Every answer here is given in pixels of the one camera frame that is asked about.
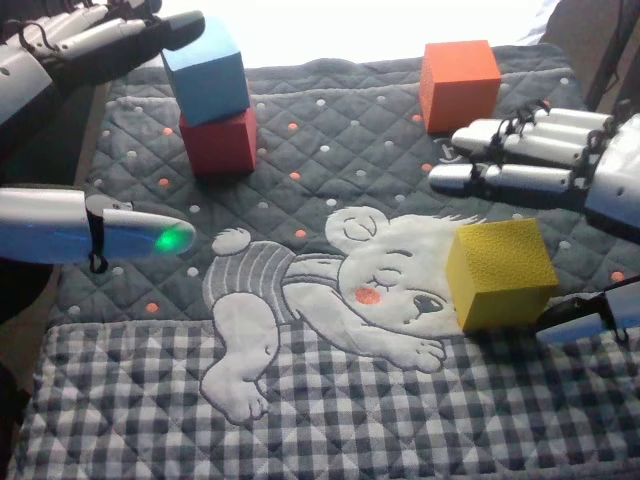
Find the silver robotic hand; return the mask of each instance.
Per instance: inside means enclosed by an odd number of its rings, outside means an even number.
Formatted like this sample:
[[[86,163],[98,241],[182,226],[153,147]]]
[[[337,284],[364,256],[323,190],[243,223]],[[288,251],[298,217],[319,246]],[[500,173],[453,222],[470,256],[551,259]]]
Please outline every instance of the silver robotic hand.
[[[438,165],[432,188],[519,206],[581,212],[597,228],[640,242],[640,115],[549,108],[477,120],[452,144],[470,163]],[[640,326],[640,278],[549,309],[537,336],[549,343]]]
[[[118,78],[204,31],[200,12],[159,19],[136,8],[141,3],[78,8],[22,24],[0,45],[0,160],[42,128],[75,89]],[[114,12],[142,12],[143,18],[109,19]],[[88,258],[91,270],[103,273],[107,258],[179,254],[194,239],[193,226],[173,209],[75,190],[0,188],[0,258],[46,264]]]

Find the bear leg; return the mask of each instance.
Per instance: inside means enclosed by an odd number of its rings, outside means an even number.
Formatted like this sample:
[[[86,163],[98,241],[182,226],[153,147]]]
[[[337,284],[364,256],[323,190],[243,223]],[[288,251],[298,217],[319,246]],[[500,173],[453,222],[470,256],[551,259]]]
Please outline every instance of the bear leg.
[[[204,374],[201,392],[231,423],[258,419],[268,402],[256,382],[280,346],[276,318],[264,300],[249,293],[218,300],[213,318],[227,351]]]

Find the gray quilted fabric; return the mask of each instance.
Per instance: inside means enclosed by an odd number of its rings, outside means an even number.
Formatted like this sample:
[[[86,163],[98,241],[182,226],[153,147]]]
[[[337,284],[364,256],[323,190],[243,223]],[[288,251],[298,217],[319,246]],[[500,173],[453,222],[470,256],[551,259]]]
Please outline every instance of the gray quilted fabric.
[[[504,76],[496,116],[538,98],[581,107],[556,48],[495,54]],[[197,244],[179,258],[113,262],[103,276],[64,269],[12,474],[635,478],[634,334],[628,350],[608,337],[556,350],[520,330],[453,336],[442,340],[441,368],[423,373],[340,350],[293,321],[278,327],[279,351],[256,383],[264,416],[234,423],[204,398],[203,375],[227,348],[202,295],[212,242],[225,229],[301,259],[337,259],[343,252],[327,241],[325,224],[348,206],[388,219],[535,216],[562,293],[640,272],[636,246],[578,214],[432,192],[425,165],[455,159],[446,139],[427,136],[414,118],[418,59],[320,60],[247,75],[259,121],[257,170],[215,185],[191,174],[164,73],[140,69],[114,83],[89,182],[120,200],[184,212]]]

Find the blue cube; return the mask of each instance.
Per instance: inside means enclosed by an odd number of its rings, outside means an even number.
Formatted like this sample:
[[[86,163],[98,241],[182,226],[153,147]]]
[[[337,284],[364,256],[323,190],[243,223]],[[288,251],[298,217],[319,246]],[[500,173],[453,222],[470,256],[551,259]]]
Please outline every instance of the blue cube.
[[[171,88],[190,127],[249,108],[240,50],[220,19],[205,20],[205,31],[195,42],[162,52]]]

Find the quilted stitching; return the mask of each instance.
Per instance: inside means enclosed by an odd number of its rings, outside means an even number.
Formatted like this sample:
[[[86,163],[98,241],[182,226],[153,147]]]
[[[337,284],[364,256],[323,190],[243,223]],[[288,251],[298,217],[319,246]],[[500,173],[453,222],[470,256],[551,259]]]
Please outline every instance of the quilted stitching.
[[[498,48],[496,57],[507,85],[497,116],[533,98],[581,106],[554,47]],[[100,140],[89,182],[120,199],[181,210],[198,230],[197,244],[161,262],[114,262],[120,275],[64,269],[14,471],[28,478],[504,478],[539,470],[540,478],[613,478],[620,460],[637,468],[636,336],[629,352],[609,338],[564,352],[527,332],[454,338],[444,369],[424,375],[338,351],[292,325],[281,330],[280,352],[260,380],[271,402],[262,420],[232,426],[200,396],[202,373],[224,353],[201,298],[211,241],[224,228],[245,228],[296,253],[336,253],[324,225],[345,205],[389,217],[519,213],[538,218],[564,292],[601,289],[613,271],[640,272],[637,247],[577,214],[432,192],[421,167],[446,153],[412,120],[420,113],[417,59],[318,61],[247,76],[260,161],[255,174],[215,188],[193,181],[163,72],[138,70],[114,83],[103,124],[110,134]],[[175,134],[164,135],[167,127]],[[307,235],[296,237],[298,230]],[[561,241],[571,248],[559,248]],[[150,303],[158,313],[147,311]]]

